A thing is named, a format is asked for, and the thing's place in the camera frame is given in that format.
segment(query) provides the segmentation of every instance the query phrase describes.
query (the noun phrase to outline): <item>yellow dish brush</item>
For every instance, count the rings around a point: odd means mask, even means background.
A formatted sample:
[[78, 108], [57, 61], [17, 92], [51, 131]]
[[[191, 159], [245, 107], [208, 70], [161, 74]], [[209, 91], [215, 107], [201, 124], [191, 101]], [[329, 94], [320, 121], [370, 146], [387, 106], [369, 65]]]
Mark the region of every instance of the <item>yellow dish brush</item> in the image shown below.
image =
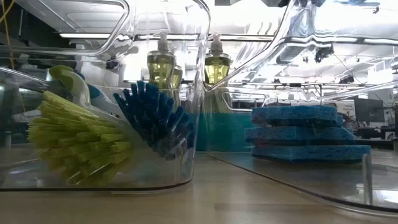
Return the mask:
[[114, 124], [49, 91], [39, 111], [29, 140], [68, 184], [107, 184], [128, 162], [131, 145]]

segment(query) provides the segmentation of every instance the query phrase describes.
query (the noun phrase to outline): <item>computer monitor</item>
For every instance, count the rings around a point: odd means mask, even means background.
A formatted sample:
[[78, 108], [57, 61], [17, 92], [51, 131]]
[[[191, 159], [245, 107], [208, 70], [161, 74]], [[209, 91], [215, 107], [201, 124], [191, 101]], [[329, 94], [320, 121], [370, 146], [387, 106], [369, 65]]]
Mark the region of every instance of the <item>computer monitor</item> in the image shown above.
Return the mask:
[[385, 122], [383, 101], [354, 99], [355, 117], [359, 122]]

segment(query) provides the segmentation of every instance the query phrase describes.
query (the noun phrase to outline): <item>brush head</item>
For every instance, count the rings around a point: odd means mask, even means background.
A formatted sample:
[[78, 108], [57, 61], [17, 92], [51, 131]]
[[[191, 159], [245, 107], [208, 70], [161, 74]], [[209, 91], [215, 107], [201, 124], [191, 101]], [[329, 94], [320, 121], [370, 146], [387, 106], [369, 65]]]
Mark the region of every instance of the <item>brush head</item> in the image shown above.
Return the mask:
[[194, 125], [181, 106], [175, 113], [173, 98], [159, 93], [153, 84], [138, 81], [129, 90], [123, 90], [124, 99], [117, 93], [114, 98], [131, 126], [160, 157], [175, 159], [181, 150], [193, 147]]
[[46, 91], [29, 140], [69, 184], [107, 184], [131, 156], [127, 137], [92, 112]]

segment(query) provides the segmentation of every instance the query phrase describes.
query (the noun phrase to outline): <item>teal container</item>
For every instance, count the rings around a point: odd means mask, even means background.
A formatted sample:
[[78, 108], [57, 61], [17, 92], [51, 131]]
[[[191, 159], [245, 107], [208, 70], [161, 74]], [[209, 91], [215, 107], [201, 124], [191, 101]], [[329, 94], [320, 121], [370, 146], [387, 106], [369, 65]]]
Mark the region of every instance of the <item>teal container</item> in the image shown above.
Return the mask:
[[201, 113], [197, 151], [250, 152], [244, 129], [252, 127], [251, 113]]

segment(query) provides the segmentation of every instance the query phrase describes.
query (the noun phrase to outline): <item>yellow cable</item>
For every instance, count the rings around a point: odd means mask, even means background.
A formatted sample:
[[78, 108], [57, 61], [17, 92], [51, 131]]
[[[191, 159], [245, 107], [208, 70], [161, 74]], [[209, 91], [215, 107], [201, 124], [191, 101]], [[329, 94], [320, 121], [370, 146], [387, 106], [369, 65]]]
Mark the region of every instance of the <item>yellow cable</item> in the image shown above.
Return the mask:
[[6, 12], [6, 7], [4, 6], [4, 0], [2, 0], [2, 13], [3, 13], [3, 17], [4, 17], [4, 25], [6, 26], [6, 37], [7, 37], [8, 47], [9, 47], [9, 49], [10, 49], [10, 56], [11, 56], [10, 61], [11, 61], [11, 67], [12, 67], [13, 70], [15, 70], [15, 66], [14, 66], [14, 54], [12, 53], [12, 50], [11, 50], [11, 42], [10, 42], [10, 38], [9, 38], [9, 34], [8, 34], [8, 25], [7, 25], [7, 18], [6, 18], [6, 16], [7, 16], [8, 12], [10, 11], [12, 5], [14, 4], [14, 1], [15, 1], [15, 0], [12, 0], [11, 4], [10, 4], [10, 6], [8, 7], [7, 12]]

